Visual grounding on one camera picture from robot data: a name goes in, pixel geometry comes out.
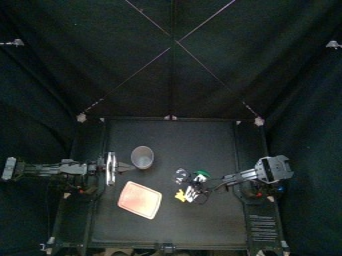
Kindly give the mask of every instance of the pink tray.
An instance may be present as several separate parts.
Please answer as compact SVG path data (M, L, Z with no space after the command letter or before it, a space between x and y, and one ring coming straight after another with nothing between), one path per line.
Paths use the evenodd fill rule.
M153 219L161 201L161 194L140 184L128 181L117 205L127 211Z

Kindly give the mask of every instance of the black fabric backdrop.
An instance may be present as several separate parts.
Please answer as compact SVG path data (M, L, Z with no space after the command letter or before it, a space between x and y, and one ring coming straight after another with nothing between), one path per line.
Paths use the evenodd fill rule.
M280 202L292 251L339 255L342 49L324 45L342 43L340 12L332 0L1 1L0 42L25 43L0 46L1 166L67 157L81 112L252 119L244 102L295 170ZM5 188L0 252L22 251L45 241L45 187L12 201ZM28 222L32 239L13 228Z

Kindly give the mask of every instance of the black tabletop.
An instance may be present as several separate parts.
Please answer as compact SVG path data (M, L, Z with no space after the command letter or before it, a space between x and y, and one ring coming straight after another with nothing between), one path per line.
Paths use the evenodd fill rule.
M203 205L183 203L175 194L184 187L172 181L177 168L189 172L205 170L211 178L234 173L234 139L232 122L109 121L105 150L116 153L117 161L131 164L131 152L140 145L152 149L155 159L148 170L117 175L115 186L107 188L96 206L91 242L136 247L172 243L185 248L244 248L243 206L232 191L212 193ZM117 206L127 181L163 195L152 220Z

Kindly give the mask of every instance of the green object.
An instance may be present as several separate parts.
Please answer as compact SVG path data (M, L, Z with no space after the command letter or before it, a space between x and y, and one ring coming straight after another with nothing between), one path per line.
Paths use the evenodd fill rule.
M209 174L208 174L208 172L207 172L205 170L197 170L197 171L195 172L195 174L201 174L203 176L205 176L207 178L209 178Z

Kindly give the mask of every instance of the black table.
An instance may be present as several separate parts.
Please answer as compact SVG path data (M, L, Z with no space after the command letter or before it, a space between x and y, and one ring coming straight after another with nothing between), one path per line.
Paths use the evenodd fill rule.
M204 169L212 178L252 168L267 153L262 129L251 122L235 121L96 120L80 127L72 157L96 159L103 152L113 151L117 161L131 164L131 152L140 145L153 151L152 167L117 175L115 186L107 187L96 203L77 206L75 216L76 204L64 202L56 222L59 241L97 248L155 248L167 244L177 249L246 250L251 243L246 205L235 196L239 193L232 189L212 193L203 205L181 203L175 199L180 187L172 175L179 167L191 172ZM117 206L127 181L163 195L152 220Z

